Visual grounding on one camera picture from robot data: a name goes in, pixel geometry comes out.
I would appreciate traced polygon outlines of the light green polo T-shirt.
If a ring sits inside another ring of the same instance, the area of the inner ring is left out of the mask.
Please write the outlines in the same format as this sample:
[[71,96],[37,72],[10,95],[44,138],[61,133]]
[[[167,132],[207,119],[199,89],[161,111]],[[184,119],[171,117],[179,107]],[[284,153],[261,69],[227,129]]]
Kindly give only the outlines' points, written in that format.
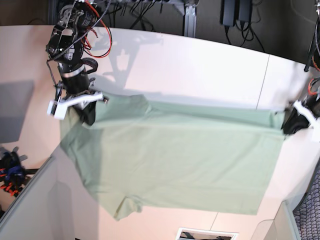
[[110,95],[92,125],[67,112],[60,146],[116,220],[146,206],[254,215],[285,140],[284,116]]

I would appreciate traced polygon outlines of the grey mesh chair seat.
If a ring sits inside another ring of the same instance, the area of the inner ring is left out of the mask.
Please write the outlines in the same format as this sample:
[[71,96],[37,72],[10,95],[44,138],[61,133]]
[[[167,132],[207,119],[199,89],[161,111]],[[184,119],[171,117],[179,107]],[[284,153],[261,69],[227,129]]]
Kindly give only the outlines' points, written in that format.
[[302,240],[320,239],[320,171],[293,215]]

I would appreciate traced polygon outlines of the grey partition panel right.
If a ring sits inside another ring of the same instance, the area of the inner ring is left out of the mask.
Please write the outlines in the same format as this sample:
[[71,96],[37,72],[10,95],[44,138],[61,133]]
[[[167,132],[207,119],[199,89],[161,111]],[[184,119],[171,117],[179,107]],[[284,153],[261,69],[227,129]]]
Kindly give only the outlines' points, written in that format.
[[261,221],[252,240],[300,240],[300,233],[288,201],[283,201],[271,220]]

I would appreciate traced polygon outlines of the grey partition panel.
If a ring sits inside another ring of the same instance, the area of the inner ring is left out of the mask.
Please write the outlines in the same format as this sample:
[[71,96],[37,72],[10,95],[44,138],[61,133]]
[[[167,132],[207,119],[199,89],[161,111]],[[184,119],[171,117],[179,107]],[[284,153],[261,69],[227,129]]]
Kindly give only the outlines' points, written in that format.
[[71,189],[50,157],[0,219],[2,240],[74,240]]
[[288,201],[283,201],[271,220],[261,221],[252,240],[300,240],[300,233]]

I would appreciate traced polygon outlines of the grey partition panel left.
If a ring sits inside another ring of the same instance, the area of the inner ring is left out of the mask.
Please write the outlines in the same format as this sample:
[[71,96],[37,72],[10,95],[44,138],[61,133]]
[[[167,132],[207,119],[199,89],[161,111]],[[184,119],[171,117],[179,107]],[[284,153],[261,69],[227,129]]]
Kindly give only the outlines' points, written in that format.
[[74,240],[71,189],[50,157],[0,219],[2,240]]

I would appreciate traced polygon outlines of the black power adapter brick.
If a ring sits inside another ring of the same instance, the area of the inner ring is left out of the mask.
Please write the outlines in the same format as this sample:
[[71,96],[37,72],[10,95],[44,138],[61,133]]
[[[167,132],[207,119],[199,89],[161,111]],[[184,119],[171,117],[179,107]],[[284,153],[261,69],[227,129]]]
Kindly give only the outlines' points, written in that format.
[[238,1],[238,20],[242,22],[251,22],[253,2],[252,0]]
[[227,27],[235,25],[236,0],[221,0],[220,23]]

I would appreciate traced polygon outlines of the aluminium frame post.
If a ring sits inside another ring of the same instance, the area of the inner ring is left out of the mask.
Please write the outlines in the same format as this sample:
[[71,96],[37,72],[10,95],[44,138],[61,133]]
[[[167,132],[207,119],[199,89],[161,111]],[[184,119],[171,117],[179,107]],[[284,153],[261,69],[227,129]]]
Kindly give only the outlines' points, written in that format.
[[184,36],[195,38],[197,26],[197,6],[199,0],[185,0],[184,3]]

